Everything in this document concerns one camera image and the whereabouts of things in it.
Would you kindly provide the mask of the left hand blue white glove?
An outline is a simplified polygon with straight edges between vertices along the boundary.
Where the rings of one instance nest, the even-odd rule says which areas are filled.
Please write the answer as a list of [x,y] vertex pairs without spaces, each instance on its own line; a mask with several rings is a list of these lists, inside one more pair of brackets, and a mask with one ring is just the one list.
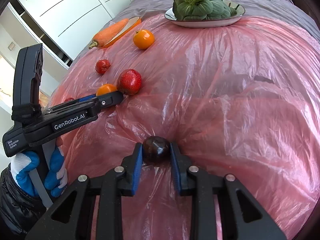
[[27,151],[16,154],[10,164],[11,175],[17,186],[32,197],[38,197],[39,193],[35,188],[30,173],[40,173],[40,181],[50,195],[57,198],[64,191],[68,183],[68,173],[65,167],[64,153],[59,146],[53,150],[49,167],[46,168],[45,160],[41,160],[37,153]]

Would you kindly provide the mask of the left forearm black sleeve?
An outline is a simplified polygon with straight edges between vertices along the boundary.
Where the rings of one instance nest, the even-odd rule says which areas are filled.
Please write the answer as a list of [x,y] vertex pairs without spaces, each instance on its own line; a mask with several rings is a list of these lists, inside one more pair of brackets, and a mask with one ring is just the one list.
[[16,184],[10,166],[1,172],[1,239],[25,239],[46,210]]

